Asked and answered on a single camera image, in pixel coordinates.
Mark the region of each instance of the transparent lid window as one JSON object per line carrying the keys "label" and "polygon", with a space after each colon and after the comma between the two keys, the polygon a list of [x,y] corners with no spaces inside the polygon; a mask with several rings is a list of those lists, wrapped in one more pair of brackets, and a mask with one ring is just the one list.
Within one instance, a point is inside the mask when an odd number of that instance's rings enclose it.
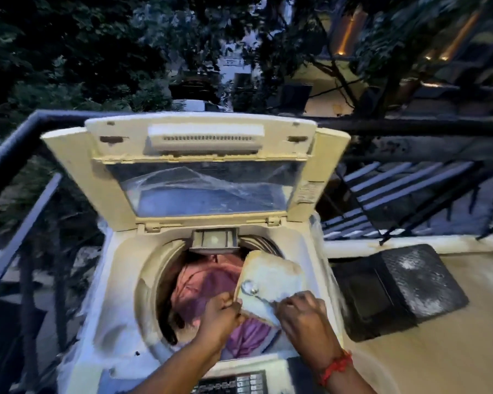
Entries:
{"label": "transparent lid window", "polygon": [[284,211],[304,162],[112,164],[138,217]]}

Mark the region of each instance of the spoon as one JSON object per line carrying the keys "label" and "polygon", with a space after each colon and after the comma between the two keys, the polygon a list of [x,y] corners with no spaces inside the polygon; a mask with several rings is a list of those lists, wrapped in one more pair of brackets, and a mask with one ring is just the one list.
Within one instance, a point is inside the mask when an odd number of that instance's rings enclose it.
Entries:
{"label": "spoon", "polygon": [[241,291],[247,296],[252,296],[258,300],[261,300],[263,304],[268,305],[270,308],[274,308],[274,306],[276,305],[276,302],[270,302],[266,298],[260,297],[258,294],[259,288],[257,287],[257,284],[250,279],[243,281],[243,283],[241,284]]}

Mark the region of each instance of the purple cloth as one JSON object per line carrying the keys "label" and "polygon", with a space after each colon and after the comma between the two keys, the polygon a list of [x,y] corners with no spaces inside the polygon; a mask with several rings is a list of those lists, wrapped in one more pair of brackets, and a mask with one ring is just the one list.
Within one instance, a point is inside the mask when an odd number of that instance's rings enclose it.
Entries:
{"label": "purple cloth", "polygon": [[[172,309],[186,323],[198,327],[207,301],[236,289],[242,267],[243,260],[232,254],[206,256],[185,265],[171,296]],[[270,330],[269,325],[249,318],[232,332],[226,348],[235,358],[246,357],[263,343]]]}

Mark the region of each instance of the bread slice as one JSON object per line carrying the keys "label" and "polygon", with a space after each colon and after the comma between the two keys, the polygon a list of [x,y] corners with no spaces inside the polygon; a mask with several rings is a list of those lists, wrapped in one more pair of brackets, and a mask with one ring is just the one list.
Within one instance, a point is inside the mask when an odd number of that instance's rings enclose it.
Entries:
{"label": "bread slice", "polygon": [[234,299],[243,301],[242,313],[271,326],[279,327],[274,309],[260,299],[241,291],[241,284],[252,280],[259,289],[259,297],[279,302],[298,291],[306,291],[306,279],[301,266],[293,261],[260,250],[251,251],[245,258]]}

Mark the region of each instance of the washing machine lid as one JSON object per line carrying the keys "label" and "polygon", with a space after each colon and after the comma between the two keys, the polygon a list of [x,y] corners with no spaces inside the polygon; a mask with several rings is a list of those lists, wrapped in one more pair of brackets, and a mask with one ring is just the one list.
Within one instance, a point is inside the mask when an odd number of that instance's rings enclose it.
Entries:
{"label": "washing machine lid", "polygon": [[350,137],[299,118],[163,112],[42,139],[112,229],[159,231],[306,221]]}

